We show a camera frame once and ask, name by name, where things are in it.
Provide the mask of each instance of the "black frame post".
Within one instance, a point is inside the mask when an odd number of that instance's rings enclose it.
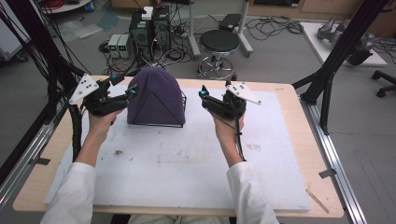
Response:
[[[301,100],[306,101],[310,105],[315,105],[318,97],[323,92],[320,127],[326,134],[329,134],[327,124],[332,80],[344,60],[353,52],[361,37],[387,2],[388,0],[365,0],[319,70],[311,76],[292,84],[294,89],[298,89],[311,82],[308,90],[301,95]]]

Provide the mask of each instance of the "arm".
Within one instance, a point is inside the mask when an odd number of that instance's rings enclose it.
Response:
[[[239,127],[244,126],[244,116]],[[236,149],[235,130],[232,122],[222,121],[213,116],[216,136],[219,139],[224,157],[230,167],[227,178],[233,197],[237,223],[276,224],[276,214],[265,199],[253,165],[243,161]]]
[[[101,118],[90,114],[90,130],[81,151],[70,166],[41,223],[91,223],[96,178],[94,166],[111,122],[120,112]]]

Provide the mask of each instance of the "white power supply box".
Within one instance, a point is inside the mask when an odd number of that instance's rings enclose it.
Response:
[[[132,40],[130,35],[121,35],[117,46],[121,58],[129,58],[132,56]]]
[[[110,38],[110,41],[108,41],[108,49],[110,50],[110,54],[112,58],[119,58],[120,53],[119,53],[119,40],[120,40],[121,35],[112,35]]]

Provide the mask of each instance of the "hand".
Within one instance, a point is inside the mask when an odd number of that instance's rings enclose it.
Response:
[[[212,114],[215,121],[216,136],[229,167],[243,161],[236,149],[235,120],[224,120]],[[245,114],[239,119],[239,131],[244,127]]]
[[[90,130],[87,138],[93,137],[100,144],[105,142],[110,126],[116,121],[117,115],[122,112],[122,110],[115,111],[103,117],[96,117],[90,113]]]
[[[236,144],[235,138],[235,120],[226,120],[223,118],[219,118],[216,115],[211,114],[213,120],[215,121],[216,127],[216,137],[219,139],[219,142],[223,144]],[[242,131],[245,123],[244,123],[245,113],[239,119],[239,131]]]
[[[110,129],[112,122],[116,121],[117,115],[122,110],[113,112],[103,117],[96,117],[90,114],[90,130],[82,145],[81,151],[76,158],[77,162],[96,165],[99,148],[107,137],[107,132]]]

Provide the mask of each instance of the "white board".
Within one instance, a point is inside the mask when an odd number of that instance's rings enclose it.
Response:
[[[318,38],[318,29],[322,27],[325,23],[314,23],[314,22],[300,22],[300,24],[304,27],[304,34],[309,39],[312,48],[315,50],[315,53],[319,56],[320,60],[324,63],[329,57],[330,52],[332,52],[333,45],[326,39]],[[385,66],[387,63],[373,50],[370,50],[373,53],[368,59],[366,59],[362,64],[358,66],[372,66],[372,67],[381,67]],[[348,62],[344,62],[343,65],[350,65]]]
[[[112,95],[126,86],[116,86]],[[187,96],[183,128],[129,125],[118,115],[97,161],[94,204],[232,209],[228,166],[215,135],[213,118],[201,107],[198,89]],[[218,99],[224,90],[209,90]],[[274,92],[255,91],[262,105],[247,104],[242,147],[276,211],[308,211],[304,183]],[[88,116],[83,118],[83,138]],[[69,147],[45,203],[49,203],[72,160]]]

